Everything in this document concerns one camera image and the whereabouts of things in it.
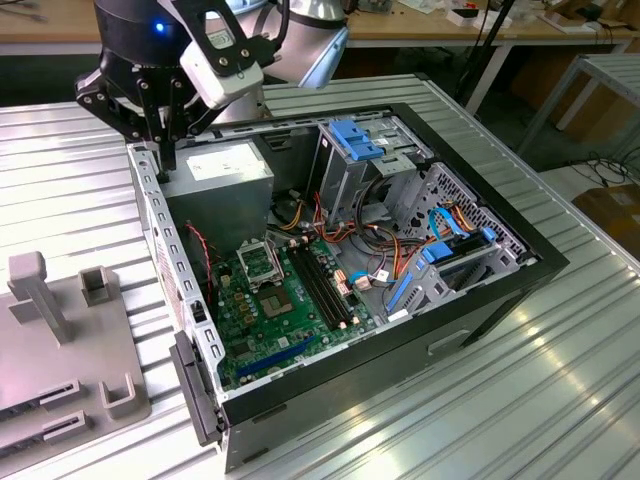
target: black bezel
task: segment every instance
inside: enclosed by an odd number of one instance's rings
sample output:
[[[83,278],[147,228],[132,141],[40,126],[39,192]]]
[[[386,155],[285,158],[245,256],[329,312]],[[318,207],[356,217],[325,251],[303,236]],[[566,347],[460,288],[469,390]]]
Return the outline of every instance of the black bezel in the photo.
[[[470,341],[466,342],[467,344],[472,343],[495,327],[526,296],[569,264],[569,261],[533,225],[406,104],[370,105],[331,112],[307,112],[277,120],[279,122],[295,121],[297,118],[320,117],[323,114],[357,114],[372,111],[389,111],[389,115],[400,118],[425,145],[434,151],[440,161],[444,162],[464,180],[471,191],[490,206],[492,212],[527,245],[530,251],[536,255],[538,261],[533,265],[524,266],[504,279],[475,288],[458,300],[396,325],[384,333],[374,335],[322,361],[293,371],[282,378],[228,400],[221,405],[221,408],[229,426],[272,410],[320,384],[361,366],[363,363],[382,356],[498,299],[504,299],[501,306],[471,335]],[[270,120],[238,122],[226,124],[225,129],[269,122]]]

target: table leg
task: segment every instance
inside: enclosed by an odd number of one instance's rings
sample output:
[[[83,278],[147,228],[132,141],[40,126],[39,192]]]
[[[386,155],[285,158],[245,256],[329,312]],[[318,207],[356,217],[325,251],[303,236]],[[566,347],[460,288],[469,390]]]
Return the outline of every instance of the table leg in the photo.
[[[635,124],[629,130],[622,140],[616,146],[616,150],[613,153],[612,157],[614,160],[622,161],[624,155],[631,149],[631,147],[636,143],[638,137],[640,136],[640,119],[635,121]]]
[[[529,124],[529,126],[527,127],[527,130],[524,133],[524,138],[522,139],[522,142],[520,142],[520,145],[518,145],[518,149],[516,150],[516,153],[519,156],[522,156],[522,154],[526,151],[529,144],[533,141],[535,136],[538,134],[538,132],[544,125],[544,122],[547,119],[547,117],[551,115],[551,112],[553,111],[553,109],[556,107],[556,105],[562,98],[562,95],[565,94],[565,92],[571,85],[571,82],[573,82],[574,78],[578,74],[578,71],[579,71],[578,65],[580,61],[582,61],[581,58],[576,57],[573,60],[573,62],[571,62],[571,65],[569,65],[569,68],[567,69],[567,71],[564,73],[564,75],[562,75],[562,77],[560,78],[560,81],[557,83],[557,85],[553,88],[553,90],[551,91],[547,99],[544,101],[544,103],[542,104],[542,107],[540,107],[540,110],[538,110],[538,112],[535,114],[535,116],[533,117],[533,120],[531,120],[531,123]]]
[[[611,53],[623,53],[628,46],[628,43],[619,43],[618,45],[613,47]],[[578,95],[578,97],[574,100],[569,109],[565,112],[565,114],[556,125],[558,130],[563,131],[565,128],[567,128],[567,125],[571,123],[571,120],[574,119],[574,117],[584,106],[584,104],[587,103],[587,100],[589,100],[589,97],[594,92],[598,84],[599,82],[597,80],[594,80],[593,78],[589,80],[587,86],[584,87],[582,92],[580,92],[580,95]]]
[[[489,91],[491,84],[496,79],[496,76],[502,68],[504,61],[507,59],[507,56],[509,55],[512,47],[513,45],[511,44],[501,45],[496,48],[495,52],[493,52],[487,68],[484,69],[482,77],[480,78],[478,85],[476,85],[476,88],[471,94],[471,98],[469,99],[465,107],[465,110],[471,115],[475,115],[475,113],[478,111],[482,100],[484,100],[484,97]]]

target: blue pcie slot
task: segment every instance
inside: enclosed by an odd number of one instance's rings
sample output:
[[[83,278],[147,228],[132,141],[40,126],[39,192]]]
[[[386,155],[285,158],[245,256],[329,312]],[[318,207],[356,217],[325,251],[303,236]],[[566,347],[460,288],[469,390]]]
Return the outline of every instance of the blue pcie slot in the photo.
[[[251,375],[252,373],[258,372],[265,368],[273,367],[274,365],[280,362],[284,362],[285,360],[289,360],[296,355],[300,355],[307,349],[309,343],[311,343],[314,338],[315,336],[311,336],[298,343],[297,345],[294,345],[293,347],[289,347],[286,350],[274,353],[267,358],[263,358],[262,360],[258,360],[257,362],[253,362],[249,365],[238,368],[236,370],[236,377],[246,377],[247,375]]]

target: aluminum slotted surface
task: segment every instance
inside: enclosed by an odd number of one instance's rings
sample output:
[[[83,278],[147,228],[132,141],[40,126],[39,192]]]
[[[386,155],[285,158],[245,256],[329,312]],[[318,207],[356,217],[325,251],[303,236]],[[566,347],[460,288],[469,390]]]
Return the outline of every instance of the aluminum slotted surface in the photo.
[[[231,477],[638,478],[637,262],[429,82],[342,80],[266,97],[276,115],[408,103],[571,264],[482,341]],[[38,248],[52,279],[113,267],[153,404],[144,422],[19,477],[215,478],[220,457],[198,446],[169,360],[168,310],[119,137],[73,104],[0,110],[0,172],[0,258]]]
[[[640,108],[640,54],[585,55],[580,68]]]

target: open computer tower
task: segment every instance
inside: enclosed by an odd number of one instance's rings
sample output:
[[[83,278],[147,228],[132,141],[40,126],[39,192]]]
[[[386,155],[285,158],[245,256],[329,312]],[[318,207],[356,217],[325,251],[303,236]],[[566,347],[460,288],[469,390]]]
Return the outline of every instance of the open computer tower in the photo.
[[[477,341],[568,263],[404,104],[221,126],[162,184],[129,156],[227,471]]]

